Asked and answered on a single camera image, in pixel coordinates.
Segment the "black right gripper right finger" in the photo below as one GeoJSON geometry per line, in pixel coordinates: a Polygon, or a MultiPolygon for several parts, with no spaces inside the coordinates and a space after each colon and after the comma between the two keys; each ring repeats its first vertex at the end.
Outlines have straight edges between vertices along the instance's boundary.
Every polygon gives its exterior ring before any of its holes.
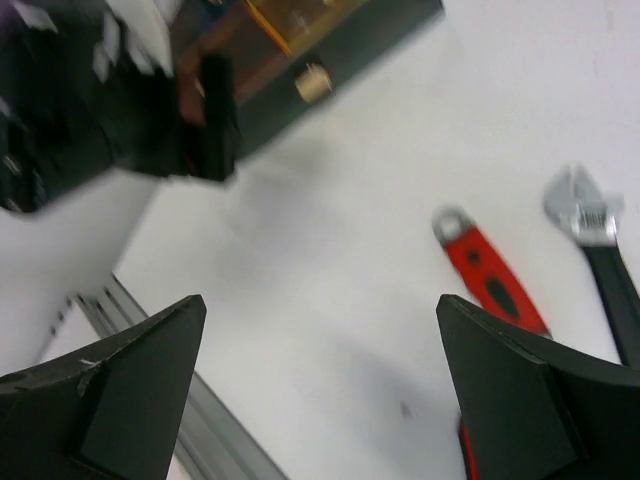
{"type": "Polygon", "coordinates": [[[457,295],[436,314],[479,478],[638,478],[638,371],[457,295]]]}

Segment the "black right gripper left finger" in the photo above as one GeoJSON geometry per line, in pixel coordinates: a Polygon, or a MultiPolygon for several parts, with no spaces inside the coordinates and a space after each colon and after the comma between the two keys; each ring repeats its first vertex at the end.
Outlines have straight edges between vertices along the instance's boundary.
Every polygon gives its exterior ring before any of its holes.
{"type": "Polygon", "coordinates": [[[190,295],[121,333],[1,378],[4,479],[164,479],[181,414],[161,395],[129,402],[169,354],[198,356],[206,307],[190,295]]]}

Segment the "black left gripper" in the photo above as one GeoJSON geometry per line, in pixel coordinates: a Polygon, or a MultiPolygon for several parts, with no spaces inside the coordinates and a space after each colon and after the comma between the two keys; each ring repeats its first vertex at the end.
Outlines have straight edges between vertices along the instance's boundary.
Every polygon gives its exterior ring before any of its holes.
{"type": "MultiPolygon", "coordinates": [[[[176,171],[177,93],[164,1],[1,5],[1,206],[35,213],[113,168],[176,171]]],[[[231,59],[179,75],[191,176],[224,183],[240,131],[231,59]]]]}

